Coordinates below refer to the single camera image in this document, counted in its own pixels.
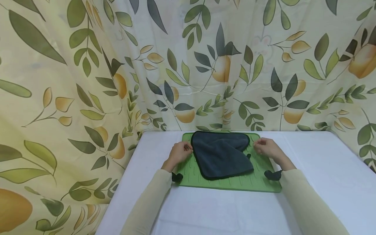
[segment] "leaf-print curtain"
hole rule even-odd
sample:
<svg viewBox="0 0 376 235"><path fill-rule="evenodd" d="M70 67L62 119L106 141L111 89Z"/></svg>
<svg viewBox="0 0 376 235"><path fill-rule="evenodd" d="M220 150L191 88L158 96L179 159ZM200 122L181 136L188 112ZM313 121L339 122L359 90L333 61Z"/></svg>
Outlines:
<svg viewBox="0 0 376 235"><path fill-rule="evenodd" d="M0 11L0 233L93 234L148 130L326 130L375 170L372 0Z"/></svg>

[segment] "hand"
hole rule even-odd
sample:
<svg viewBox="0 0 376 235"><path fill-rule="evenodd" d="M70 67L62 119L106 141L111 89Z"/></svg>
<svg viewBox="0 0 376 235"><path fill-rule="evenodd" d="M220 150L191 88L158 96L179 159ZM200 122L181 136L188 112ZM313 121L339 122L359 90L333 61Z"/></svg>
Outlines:
<svg viewBox="0 0 376 235"><path fill-rule="evenodd" d="M296 169L288 156L272 139L259 138L253 143L253 148L258 154L273 159L284 171Z"/></svg>
<svg viewBox="0 0 376 235"><path fill-rule="evenodd" d="M163 163L161 169L172 172L179 163L185 161L192 153L193 148L190 142L182 141L174 144L168 159Z"/></svg>

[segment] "green silicone mat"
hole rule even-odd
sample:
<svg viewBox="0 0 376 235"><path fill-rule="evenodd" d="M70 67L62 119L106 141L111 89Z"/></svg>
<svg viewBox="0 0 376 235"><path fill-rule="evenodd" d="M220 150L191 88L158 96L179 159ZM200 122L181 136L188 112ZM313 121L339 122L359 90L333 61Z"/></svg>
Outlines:
<svg viewBox="0 0 376 235"><path fill-rule="evenodd" d="M270 181L264 176L266 170L274 172L271 162L268 158L258 155L253 149L253 141L260 138L255 133L244 133L249 136L249 146L244 150L247 155L251 154L250 161L253 164L254 172L242 176L235 176L227 179L206 180L200 173L196 158L192 154L187 161L179 164L177 173L184 177L180 186L197 187L197 188L215 188L222 190L241 190L241 191L259 191L279 193L282 187L278 181ZM190 141L193 133L183 134L183 141Z"/></svg>

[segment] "white tablecloth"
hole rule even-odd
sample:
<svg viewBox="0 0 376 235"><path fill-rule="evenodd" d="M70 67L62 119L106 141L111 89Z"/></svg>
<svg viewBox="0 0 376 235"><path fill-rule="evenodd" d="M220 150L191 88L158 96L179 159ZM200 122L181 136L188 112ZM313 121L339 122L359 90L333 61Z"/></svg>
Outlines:
<svg viewBox="0 0 376 235"><path fill-rule="evenodd" d="M184 132L146 132L96 235L117 235ZM330 132L258 132L272 138L352 235L375 235L376 175ZM283 193L173 186L152 235L301 235Z"/></svg>

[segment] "sleeve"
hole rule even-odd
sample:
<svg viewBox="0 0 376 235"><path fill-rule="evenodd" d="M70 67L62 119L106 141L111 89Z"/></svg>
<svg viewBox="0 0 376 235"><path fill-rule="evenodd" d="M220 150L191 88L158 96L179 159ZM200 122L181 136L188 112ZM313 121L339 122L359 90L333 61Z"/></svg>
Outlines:
<svg viewBox="0 0 376 235"><path fill-rule="evenodd" d="M300 170L283 171L280 183L304 235L349 234Z"/></svg>
<svg viewBox="0 0 376 235"><path fill-rule="evenodd" d="M171 173L158 170L141 194L127 220L121 235L149 235L166 193L171 188Z"/></svg>

